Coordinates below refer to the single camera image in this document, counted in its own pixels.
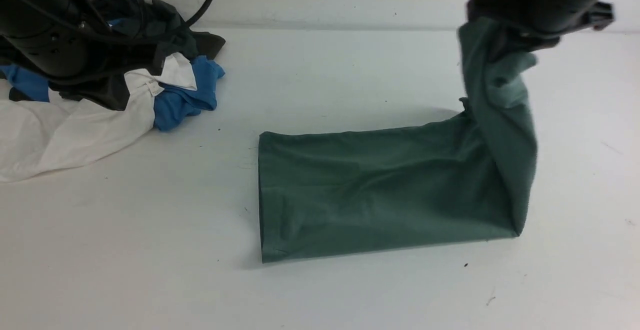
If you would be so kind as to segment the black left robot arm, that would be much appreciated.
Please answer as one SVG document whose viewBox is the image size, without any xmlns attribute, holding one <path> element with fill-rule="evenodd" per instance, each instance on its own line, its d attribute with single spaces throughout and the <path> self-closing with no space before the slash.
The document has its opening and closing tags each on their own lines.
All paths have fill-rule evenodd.
<svg viewBox="0 0 640 330">
<path fill-rule="evenodd" d="M 1 0 L 1 64 L 16 64 L 53 79 L 71 79 L 99 65 L 109 34 L 90 0 Z"/>
</svg>

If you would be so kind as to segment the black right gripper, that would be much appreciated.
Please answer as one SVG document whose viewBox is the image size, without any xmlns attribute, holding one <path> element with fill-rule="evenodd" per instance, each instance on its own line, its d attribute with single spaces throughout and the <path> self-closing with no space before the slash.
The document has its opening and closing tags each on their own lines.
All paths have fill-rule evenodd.
<svg viewBox="0 0 640 330">
<path fill-rule="evenodd" d="M 551 49 L 567 34 L 602 31 L 616 19 L 613 4 L 602 0 L 469 0 L 466 15 L 498 24 L 494 54 Z"/>
</svg>

